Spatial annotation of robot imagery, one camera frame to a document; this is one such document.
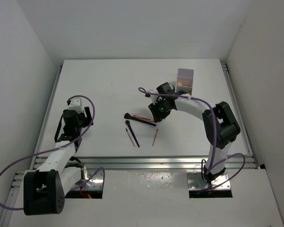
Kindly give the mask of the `black brush pink handle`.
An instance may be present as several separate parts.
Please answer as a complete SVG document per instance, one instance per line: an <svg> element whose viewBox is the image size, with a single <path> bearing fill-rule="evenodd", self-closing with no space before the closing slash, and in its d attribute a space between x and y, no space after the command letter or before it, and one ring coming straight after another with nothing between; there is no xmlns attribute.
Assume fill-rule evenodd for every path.
<svg viewBox="0 0 284 227"><path fill-rule="evenodd" d="M139 144L139 142L138 142L138 140L137 140L137 138L136 138L136 136L135 136L135 134L134 134L134 132L133 132L133 129L132 129L132 127L131 127L131 124L130 124L129 120L126 120L126 121L125 121L125 124L128 126L128 128L129 128L129 130L130 130L130 132L131 132L131 134L132 134L132 136L133 136L133 139L135 140L137 146L140 147L140 144Z"/></svg>

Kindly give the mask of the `large black makeup brush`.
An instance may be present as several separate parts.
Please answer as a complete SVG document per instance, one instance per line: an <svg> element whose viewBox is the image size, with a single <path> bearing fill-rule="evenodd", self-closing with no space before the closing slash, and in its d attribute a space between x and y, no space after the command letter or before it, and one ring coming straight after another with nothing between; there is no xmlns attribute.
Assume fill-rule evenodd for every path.
<svg viewBox="0 0 284 227"><path fill-rule="evenodd" d="M142 119L133 117L133 116L131 116L129 113L125 113L125 114L124 114L124 118L125 118L125 119L128 119L128 120L134 120L134 121L137 121L137 122L141 122L141 123L144 123L144 124L148 124L148 125L151 125L151 126L156 126L156 124L154 124L154 123L151 123L151 122L148 122L148 121L145 121L145 120L142 120Z"/></svg>

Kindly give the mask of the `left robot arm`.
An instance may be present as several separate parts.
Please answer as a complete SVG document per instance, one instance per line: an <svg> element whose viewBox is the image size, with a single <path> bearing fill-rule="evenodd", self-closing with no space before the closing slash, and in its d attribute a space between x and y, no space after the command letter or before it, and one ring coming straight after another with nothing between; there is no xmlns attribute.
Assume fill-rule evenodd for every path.
<svg viewBox="0 0 284 227"><path fill-rule="evenodd" d="M64 208L65 195L82 179L80 166L67 166L79 149L81 131L91 124L89 107L69 107L61 115L54 136L56 151L33 172L23 179L24 214L60 214Z"/></svg>

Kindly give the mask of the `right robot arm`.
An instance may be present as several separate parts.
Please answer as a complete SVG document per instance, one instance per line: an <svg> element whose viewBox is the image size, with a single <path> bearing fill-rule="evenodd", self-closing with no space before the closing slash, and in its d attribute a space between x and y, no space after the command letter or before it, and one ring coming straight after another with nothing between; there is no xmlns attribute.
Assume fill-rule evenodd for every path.
<svg viewBox="0 0 284 227"><path fill-rule="evenodd" d="M201 170L203 179L211 184L225 173L229 149L240 134L240 126L228 103L222 101L212 107L186 91L176 91L168 82L158 86L156 91L145 91L142 88L139 91L151 99L148 108L156 123L166 119L172 110L185 112L201 120L210 143L209 157Z"/></svg>

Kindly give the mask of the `pink handle spoolie brush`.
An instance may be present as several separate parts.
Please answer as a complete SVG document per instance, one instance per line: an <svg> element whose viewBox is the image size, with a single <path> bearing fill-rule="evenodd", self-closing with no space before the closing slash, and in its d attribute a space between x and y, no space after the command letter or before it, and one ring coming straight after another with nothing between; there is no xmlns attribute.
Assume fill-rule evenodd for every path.
<svg viewBox="0 0 284 227"><path fill-rule="evenodd" d="M132 137L131 137L131 135L130 135L128 129L126 128L125 130L126 130L126 132L127 132L127 135L128 135L128 137L129 137L129 139L130 139L132 145L135 147L135 143L133 142L133 139L132 139Z"/></svg>

